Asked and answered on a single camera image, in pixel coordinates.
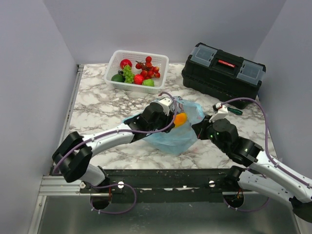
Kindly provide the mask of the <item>light blue plastic bag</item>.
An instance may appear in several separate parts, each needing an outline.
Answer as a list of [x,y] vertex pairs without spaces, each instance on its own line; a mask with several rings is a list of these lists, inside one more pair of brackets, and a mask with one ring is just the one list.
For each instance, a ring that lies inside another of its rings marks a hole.
[[201,122],[205,114],[202,107],[195,102],[185,100],[180,96],[165,98],[174,101],[175,109],[170,113],[174,113],[175,117],[179,113],[187,114],[188,120],[185,124],[178,128],[174,127],[168,133],[161,132],[161,118],[165,114],[162,106],[157,103],[159,98],[151,102],[143,112],[126,118],[123,123],[129,125],[132,130],[142,131],[135,133],[133,141],[142,139],[164,153],[179,155],[197,141],[192,125]]

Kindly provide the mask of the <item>red fake peach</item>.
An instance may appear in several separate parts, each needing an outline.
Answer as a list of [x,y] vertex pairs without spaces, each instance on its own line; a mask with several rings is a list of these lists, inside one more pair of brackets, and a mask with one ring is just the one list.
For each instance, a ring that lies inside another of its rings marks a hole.
[[137,74],[134,76],[134,84],[137,84],[137,85],[142,85],[143,82],[144,82],[145,78],[144,76],[142,76],[141,74]]

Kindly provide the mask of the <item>red fake cherry bunch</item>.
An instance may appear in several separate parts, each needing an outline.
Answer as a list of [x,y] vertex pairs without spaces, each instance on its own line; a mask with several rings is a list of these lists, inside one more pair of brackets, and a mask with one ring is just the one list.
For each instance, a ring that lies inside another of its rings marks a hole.
[[140,74],[144,79],[160,78],[160,68],[152,65],[151,56],[147,56],[145,61],[136,60],[135,68],[141,70]]

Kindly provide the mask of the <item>green fake grape bunch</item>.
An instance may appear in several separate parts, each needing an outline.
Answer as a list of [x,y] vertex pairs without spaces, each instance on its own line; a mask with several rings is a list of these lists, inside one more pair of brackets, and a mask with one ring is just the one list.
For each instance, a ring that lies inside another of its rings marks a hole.
[[125,65],[122,69],[123,71],[123,76],[125,78],[125,83],[132,84],[134,82],[134,76],[135,74],[132,72],[132,68],[130,65]]

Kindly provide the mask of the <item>dark green fake lime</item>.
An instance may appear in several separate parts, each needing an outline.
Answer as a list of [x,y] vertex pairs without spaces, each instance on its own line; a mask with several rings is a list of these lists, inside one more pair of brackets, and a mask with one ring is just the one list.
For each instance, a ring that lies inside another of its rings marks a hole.
[[125,78],[121,74],[113,75],[111,78],[111,81],[114,81],[114,82],[124,82],[124,80],[125,80]]

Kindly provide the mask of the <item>red fake apple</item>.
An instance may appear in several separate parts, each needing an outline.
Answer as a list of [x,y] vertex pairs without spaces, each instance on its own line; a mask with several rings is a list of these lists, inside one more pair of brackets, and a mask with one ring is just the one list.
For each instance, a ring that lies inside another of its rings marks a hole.
[[132,63],[129,59],[123,59],[121,62],[120,62],[120,67],[121,69],[124,69],[125,66],[130,66],[132,68]]

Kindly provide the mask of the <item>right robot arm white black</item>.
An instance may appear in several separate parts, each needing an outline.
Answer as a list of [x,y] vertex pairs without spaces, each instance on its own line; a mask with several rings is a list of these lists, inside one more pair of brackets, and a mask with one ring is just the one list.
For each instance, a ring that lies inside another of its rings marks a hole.
[[227,119],[209,122],[205,117],[192,125],[200,140],[210,140],[233,162],[235,173],[225,177],[224,185],[230,191],[239,187],[255,191],[292,207],[296,216],[312,221],[312,180],[269,157],[264,149],[252,140],[239,136],[235,125]]

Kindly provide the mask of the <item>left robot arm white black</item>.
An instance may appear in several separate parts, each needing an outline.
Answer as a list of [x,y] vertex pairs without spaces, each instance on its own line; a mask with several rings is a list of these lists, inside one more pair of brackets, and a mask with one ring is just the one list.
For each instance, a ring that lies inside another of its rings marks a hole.
[[101,167],[90,163],[91,158],[116,146],[169,132],[174,127],[176,111],[176,102],[165,98],[151,102],[141,114],[111,130],[85,136],[70,133],[52,156],[53,173],[61,173],[68,183],[81,180],[91,184],[96,192],[104,192],[108,187],[106,174]]

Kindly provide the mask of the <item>green fake fruit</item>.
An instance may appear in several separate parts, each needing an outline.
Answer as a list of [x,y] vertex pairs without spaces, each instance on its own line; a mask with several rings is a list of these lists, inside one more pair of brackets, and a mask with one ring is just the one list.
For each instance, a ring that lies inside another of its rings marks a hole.
[[142,83],[143,86],[150,86],[150,87],[154,87],[155,83],[153,79],[145,79]]

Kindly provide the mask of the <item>white plastic basket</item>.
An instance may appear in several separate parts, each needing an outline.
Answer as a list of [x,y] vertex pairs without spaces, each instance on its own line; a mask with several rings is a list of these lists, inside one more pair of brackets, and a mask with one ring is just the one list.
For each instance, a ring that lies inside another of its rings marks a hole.
[[[152,78],[152,80],[154,80],[153,87],[112,81],[112,77],[116,75],[118,71],[121,70],[120,63],[122,60],[128,59],[132,63],[132,73],[136,75],[142,72],[141,69],[136,68],[137,62],[145,62],[147,56],[150,56],[152,58],[151,63],[153,66],[159,67],[158,72],[160,73],[160,77]],[[156,94],[161,89],[164,88],[168,68],[169,68],[169,58],[165,55],[117,50],[113,53],[112,57],[110,58],[110,61],[105,71],[104,80],[106,84],[108,84],[112,88]]]

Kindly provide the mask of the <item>black plastic toolbox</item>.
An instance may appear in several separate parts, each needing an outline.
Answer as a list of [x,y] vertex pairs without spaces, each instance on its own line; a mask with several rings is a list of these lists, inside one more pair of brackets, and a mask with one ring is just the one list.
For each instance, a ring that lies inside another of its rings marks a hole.
[[181,75],[183,85],[224,102],[256,99],[266,66],[223,50],[198,43],[188,56]]

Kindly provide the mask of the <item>green handled screwdriver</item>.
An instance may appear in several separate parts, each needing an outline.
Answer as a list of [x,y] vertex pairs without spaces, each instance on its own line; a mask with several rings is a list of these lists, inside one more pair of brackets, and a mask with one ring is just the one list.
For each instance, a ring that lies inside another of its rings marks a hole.
[[228,107],[227,109],[229,112],[231,112],[235,115],[238,115],[238,116],[241,116],[243,114],[243,112],[239,109],[235,109],[235,108],[231,108],[231,107]]

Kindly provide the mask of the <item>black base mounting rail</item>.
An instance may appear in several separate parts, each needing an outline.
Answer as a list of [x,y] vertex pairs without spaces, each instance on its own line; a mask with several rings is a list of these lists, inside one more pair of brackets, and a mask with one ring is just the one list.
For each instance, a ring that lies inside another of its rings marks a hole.
[[222,202],[223,193],[239,190],[239,176],[244,169],[123,169],[106,170],[107,185],[96,189],[86,184],[80,192],[92,197],[111,197],[113,203]]

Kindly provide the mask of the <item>aluminium frame profile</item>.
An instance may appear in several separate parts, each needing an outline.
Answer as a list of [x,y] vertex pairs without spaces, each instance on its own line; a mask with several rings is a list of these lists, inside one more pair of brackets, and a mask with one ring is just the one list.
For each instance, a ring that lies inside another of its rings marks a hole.
[[81,181],[67,183],[61,176],[44,176],[39,187],[41,196],[73,196],[80,194]]

